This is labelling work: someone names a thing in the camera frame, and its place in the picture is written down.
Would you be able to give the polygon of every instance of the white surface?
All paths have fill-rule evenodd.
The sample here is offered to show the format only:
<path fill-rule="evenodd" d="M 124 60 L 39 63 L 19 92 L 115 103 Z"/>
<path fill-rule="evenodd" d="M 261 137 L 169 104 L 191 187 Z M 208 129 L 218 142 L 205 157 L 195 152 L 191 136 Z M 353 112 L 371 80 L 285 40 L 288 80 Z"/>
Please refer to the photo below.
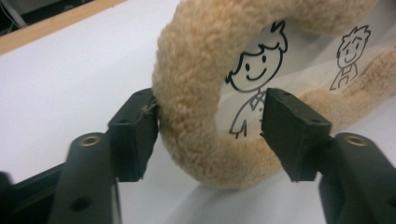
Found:
<path fill-rule="evenodd" d="M 64 161 L 76 137 L 104 132 L 135 91 L 150 86 L 156 39 L 176 0 L 133 0 L 0 57 L 0 170 L 14 181 Z M 396 163 L 396 97 L 348 132 Z M 159 140 L 145 179 L 120 184 L 123 223 L 324 223 L 318 183 L 284 173 L 244 190 L 203 187 Z"/>

